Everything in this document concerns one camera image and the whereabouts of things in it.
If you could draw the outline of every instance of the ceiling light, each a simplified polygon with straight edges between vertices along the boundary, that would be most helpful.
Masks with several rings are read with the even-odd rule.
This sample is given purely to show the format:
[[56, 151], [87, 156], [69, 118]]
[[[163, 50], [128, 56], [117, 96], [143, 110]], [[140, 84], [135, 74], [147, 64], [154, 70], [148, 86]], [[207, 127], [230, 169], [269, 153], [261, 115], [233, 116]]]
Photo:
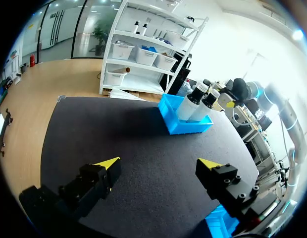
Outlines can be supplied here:
[[302, 30], [296, 30], [293, 34], [292, 34], [292, 38], [295, 41], [299, 41], [303, 38], [303, 32]]

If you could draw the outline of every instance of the potted plant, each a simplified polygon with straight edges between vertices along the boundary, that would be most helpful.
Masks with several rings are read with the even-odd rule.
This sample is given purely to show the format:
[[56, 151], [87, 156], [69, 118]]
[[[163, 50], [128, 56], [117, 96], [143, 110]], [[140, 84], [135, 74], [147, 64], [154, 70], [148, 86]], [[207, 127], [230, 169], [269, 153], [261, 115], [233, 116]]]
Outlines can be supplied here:
[[99, 26], [94, 29], [94, 36], [99, 40], [99, 43], [95, 46], [95, 55], [100, 56], [102, 52], [105, 51], [105, 45], [103, 42], [106, 42], [108, 39], [108, 32], [102, 30]]
[[99, 43], [95, 46], [95, 55], [100, 56], [105, 51], [106, 41], [110, 32], [111, 24], [113, 20], [109, 19], [105, 22], [104, 20], [99, 20], [94, 28], [94, 36], [99, 40]]

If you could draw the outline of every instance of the white cabinet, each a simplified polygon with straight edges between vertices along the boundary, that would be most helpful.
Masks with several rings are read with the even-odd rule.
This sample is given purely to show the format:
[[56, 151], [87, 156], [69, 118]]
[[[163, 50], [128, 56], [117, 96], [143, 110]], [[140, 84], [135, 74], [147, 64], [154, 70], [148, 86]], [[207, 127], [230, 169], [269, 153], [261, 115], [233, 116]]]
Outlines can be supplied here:
[[[148, 24], [144, 36], [131, 33], [136, 21], [140, 21], [138, 31], [140, 31], [145, 23]], [[177, 16], [172, 12], [148, 4], [145, 1], [124, 0], [118, 10], [106, 43], [101, 71], [100, 94], [102, 94], [103, 89], [112, 88], [155, 94], [167, 93], [207, 21], [208, 17], [202, 21], [200, 27], [196, 27], [185, 16]], [[195, 37], [187, 43], [186, 46], [189, 44], [189, 47], [186, 52], [183, 49], [153, 37], [153, 35], [160, 35], [163, 38], [167, 31], [183, 34], [185, 29], [191, 29], [189, 35], [195, 34]], [[111, 58], [113, 50], [112, 43], [118, 40], [128, 42], [135, 46], [128, 60]], [[184, 54], [184, 57], [181, 62], [178, 62], [179, 65], [175, 72], [158, 68], [155, 64], [151, 66], [140, 64], [136, 62], [136, 49], [137, 47], [142, 47], [142, 45], [155, 47], [158, 53], [167, 53], [171, 56], [175, 52], [179, 52]], [[131, 72], [125, 76], [121, 85], [112, 86], [104, 84], [107, 71], [111, 72], [111, 70], [123, 67], [130, 67]], [[167, 74], [168, 77], [165, 91], [159, 84], [163, 74]]]

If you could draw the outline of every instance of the red fire extinguisher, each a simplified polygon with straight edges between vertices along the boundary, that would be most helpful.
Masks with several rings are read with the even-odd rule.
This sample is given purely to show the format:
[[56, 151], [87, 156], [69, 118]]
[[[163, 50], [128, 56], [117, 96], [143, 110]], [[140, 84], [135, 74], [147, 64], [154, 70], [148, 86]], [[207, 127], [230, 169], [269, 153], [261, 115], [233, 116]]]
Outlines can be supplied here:
[[30, 55], [30, 67], [35, 66], [35, 55]]

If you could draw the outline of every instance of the glass wall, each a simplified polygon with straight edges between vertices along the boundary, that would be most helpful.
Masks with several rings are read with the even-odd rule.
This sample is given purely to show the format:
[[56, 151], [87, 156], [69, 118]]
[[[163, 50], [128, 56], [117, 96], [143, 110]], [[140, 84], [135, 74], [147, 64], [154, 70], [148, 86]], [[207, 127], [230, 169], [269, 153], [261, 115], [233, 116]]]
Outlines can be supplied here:
[[120, 2], [88, 0], [76, 32], [73, 57], [103, 58], [108, 35]]
[[56, 0], [49, 4], [39, 42], [39, 62], [71, 58], [75, 27], [85, 0]]
[[102, 59], [120, 5], [119, 0], [50, 1], [34, 13], [24, 27], [23, 63], [29, 63], [31, 54], [35, 55], [36, 63], [72, 58]]
[[29, 63], [29, 57], [31, 54], [35, 55], [35, 62], [37, 62], [38, 29], [42, 22], [46, 8], [47, 6], [45, 5], [35, 12], [24, 26], [22, 48], [23, 63]]

